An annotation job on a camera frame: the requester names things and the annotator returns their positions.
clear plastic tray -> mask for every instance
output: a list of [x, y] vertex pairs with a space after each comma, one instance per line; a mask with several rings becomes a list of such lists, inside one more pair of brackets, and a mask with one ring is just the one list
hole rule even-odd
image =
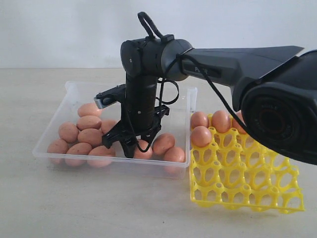
[[[49, 158], [63, 158], [63, 159], [83, 159], [83, 160], [111, 160], [112, 163], [102, 169], [105, 172], [119, 172], [132, 173], [142, 176], [166, 177], [183, 179], [185, 177], [186, 169], [190, 163], [190, 115], [195, 111], [197, 88], [187, 88], [180, 85], [180, 95], [176, 103], [170, 105], [170, 114], [164, 116], [162, 119], [162, 129], [158, 133], [160, 135], [164, 132], [170, 132], [175, 136], [176, 145], [184, 149], [186, 159], [184, 163], [167, 162], [162, 158], [153, 157], [149, 160], [128, 159], [124, 156], [123, 150], [118, 142], [114, 143], [116, 150], [116, 157], [101, 157], [101, 156], [84, 156], [84, 155], [66, 155], [66, 154], [49, 154], [47, 153], [48, 145], [55, 139], [58, 139], [58, 128], [66, 122], [71, 121], [76, 123], [79, 119], [77, 115], [78, 108], [84, 103], [91, 103], [94, 101], [96, 94], [115, 87], [115, 84], [100, 84], [91, 82], [70, 82], [65, 84], [67, 93], [54, 114], [51, 122], [39, 139], [33, 155], [36, 158], [42, 158], [49, 161]], [[172, 84], [166, 83], [164, 85], [164, 101], [172, 100], [177, 94], [176, 88]], [[120, 120], [120, 103], [111, 105], [105, 108], [101, 119], [115, 119]], [[176, 173], [168, 173], [164, 167], [175, 167]], [[90, 169], [87, 164], [79, 168], [72, 168], [67, 166], [53, 166], [55, 169]]]

table surface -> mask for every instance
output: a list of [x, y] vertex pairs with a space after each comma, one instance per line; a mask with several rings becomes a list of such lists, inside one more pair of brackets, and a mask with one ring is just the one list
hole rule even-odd
[[[0, 70], [0, 234], [2, 238], [315, 237], [317, 167], [300, 169], [305, 212], [231, 211], [190, 201], [189, 179], [51, 170], [32, 149], [64, 97], [65, 82], [124, 82], [122, 69]], [[197, 110], [224, 109], [196, 78]], [[228, 101], [228, 88], [218, 86]]]

white wall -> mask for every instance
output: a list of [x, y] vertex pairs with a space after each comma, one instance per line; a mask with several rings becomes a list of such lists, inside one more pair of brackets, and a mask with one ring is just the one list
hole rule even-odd
[[195, 48], [307, 51], [316, 10], [316, 0], [0, 0], [0, 68], [121, 67], [121, 43], [146, 35], [139, 11]]

robotic arm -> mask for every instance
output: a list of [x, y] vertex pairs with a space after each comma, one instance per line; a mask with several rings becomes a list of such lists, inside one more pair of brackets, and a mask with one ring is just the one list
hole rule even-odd
[[[169, 113], [168, 103], [162, 101], [164, 83], [177, 85], [193, 76], [208, 82], [253, 139], [279, 154], [317, 165], [317, 51], [298, 57], [303, 48], [297, 46], [194, 49], [185, 40], [162, 35], [146, 13], [138, 17], [148, 36], [121, 45], [126, 83], [95, 97], [99, 108], [121, 104], [121, 121], [103, 136], [104, 146], [120, 141], [127, 158], [139, 147], [136, 136], [150, 147]], [[162, 86], [156, 98], [158, 83]], [[233, 109], [241, 110], [244, 123], [213, 83], [230, 87]]]

brown egg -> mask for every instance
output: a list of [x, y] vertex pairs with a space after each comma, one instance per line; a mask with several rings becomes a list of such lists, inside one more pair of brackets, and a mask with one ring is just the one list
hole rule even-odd
[[[142, 150], [145, 150], [147, 148], [148, 143], [146, 141], [138, 139], [138, 142], [139, 142], [139, 146], [141, 147]], [[152, 154], [153, 154], [152, 147], [149, 147], [147, 152], [142, 152], [139, 150], [138, 147], [136, 147], [135, 151], [134, 151], [134, 158], [147, 160], [147, 159], [150, 159], [152, 157]]]
[[[66, 141], [57, 139], [48, 146], [47, 152], [53, 154], [66, 154], [68, 149], [69, 147]], [[64, 159], [60, 158], [49, 158], [49, 160], [55, 165], [59, 165], [64, 161]]]
[[69, 121], [64, 122], [58, 128], [59, 137], [70, 144], [77, 141], [78, 133], [77, 126]]
[[163, 133], [154, 141], [153, 153], [156, 155], [163, 155], [167, 150], [174, 147], [175, 143], [175, 137], [171, 133]]
[[[92, 150], [91, 145], [83, 142], [83, 143], [75, 144], [72, 147], [70, 147], [69, 150], [67, 151], [67, 154], [68, 155], [88, 155], [91, 150]], [[69, 166], [77, 167], [86, 163], [86, 160], [65, 159], [65, 162]]]
[[[241, 111], [238, 111], [236, 115], [244, 123]], [[246, 131], [240, 126], [240, 124], [234, 118], [232, 119], [232, 127], [236, 128], [240, 134], [247, 134]]]
[[205, 147], [211, 142], [212, 134], [208, 128], [199, 125], [193, 129], [190, 139], [194, 145]]
[[103, 133], [100, 130], [88, 128], [82, 130], [78, 134], [78, 141], [89, 143], [93, 148], [95, 148], [102, 144], [102, 136]]
[[[115, 157], [115, 149], [110, 147], [107, 149], [105, 146], [98, 146], [95, 149], [92, 149], [88, 155], [92, 156], [107, 156], [107, 157]], [[88, 160], [87, 164], [94, 168], [102, 168], [109, 164], [111, 164], [111, 160]]]
[[101, 131], [103, 132], [103, 134], [107, 134], [116, 124], [117, 121], [112, 119], [103, 120], [101, 122]]
[[78, 119], [77, 127], [80, 130], [88, 128], [99, 129], [101, 127], [101, 119], [97, 116], [83, 116]]
[[85, 103], [77, 111], [78, 116], [97, 116], [100, 117], [102, 113], [102, 109], [99, 109], [96, 103]]
[[192, 129], [199, 125], [209, 127], [208, 116], [203, 112], [195, 112], [190, 118], [190, 126]]
[[219, 133], [225, 133], [231, 128], [229, 113], [226, 111], [216, 111], [211, 118], [211, 124]]
[[[170, 148], [164, 155], [164, 161], [179, 162], [183, 163], [185, 161], [185, 152], [180, 147]], [[179, 171], [179, 167], [176, 166], [165, 166], [164, 170], [169, 174], [174, 174]]]

